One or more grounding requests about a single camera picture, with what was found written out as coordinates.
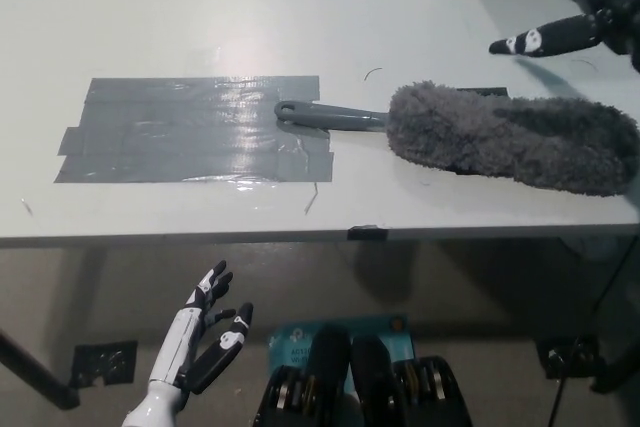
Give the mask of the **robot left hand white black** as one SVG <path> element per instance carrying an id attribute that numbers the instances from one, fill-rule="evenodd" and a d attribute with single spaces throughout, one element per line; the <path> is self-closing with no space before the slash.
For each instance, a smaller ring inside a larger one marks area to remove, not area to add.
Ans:
<path id="1" fill-rule="evenodd" d="M 229 291 L 232 279 L 222 260 L 196 285 L 165 336 L 151 371 L 152 382 L 199 395 L 234 361 L 248 337 L 253 305 L 247 302 L 238 309 L 214 309 L 216 301 Z M 231 321 L 227 330 L 198 355 L 204 334 L 225 319 Z"/>

